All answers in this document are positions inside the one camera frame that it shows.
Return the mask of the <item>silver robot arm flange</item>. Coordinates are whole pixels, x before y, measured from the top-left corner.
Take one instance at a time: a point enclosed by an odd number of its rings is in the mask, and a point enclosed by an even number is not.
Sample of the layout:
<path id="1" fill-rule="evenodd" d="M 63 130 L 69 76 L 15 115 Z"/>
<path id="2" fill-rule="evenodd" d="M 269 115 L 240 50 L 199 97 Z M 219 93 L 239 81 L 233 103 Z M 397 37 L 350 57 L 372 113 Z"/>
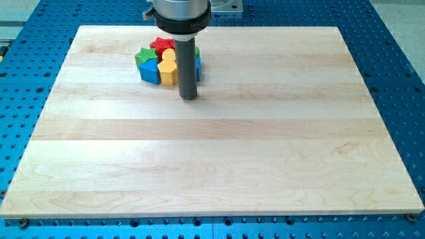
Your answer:
<path id="1" fill-rule="evenodd" d="M 144 21 L 154 19 L 156 26 L 172 35 L 191 35 L 211 22 L 209 0 L 152 0 L 142 12 Z"/>

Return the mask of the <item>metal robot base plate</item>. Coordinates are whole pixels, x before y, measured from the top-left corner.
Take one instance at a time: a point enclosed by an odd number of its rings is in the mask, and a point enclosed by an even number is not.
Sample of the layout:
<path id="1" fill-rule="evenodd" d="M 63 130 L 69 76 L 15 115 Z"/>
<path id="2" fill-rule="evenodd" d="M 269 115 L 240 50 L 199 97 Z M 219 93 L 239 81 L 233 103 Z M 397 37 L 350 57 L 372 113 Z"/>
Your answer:
<path id="1" fill-rule="evenodd" d="M 243 0 L 210 0 L 213 13 L 242 13 Z"/>

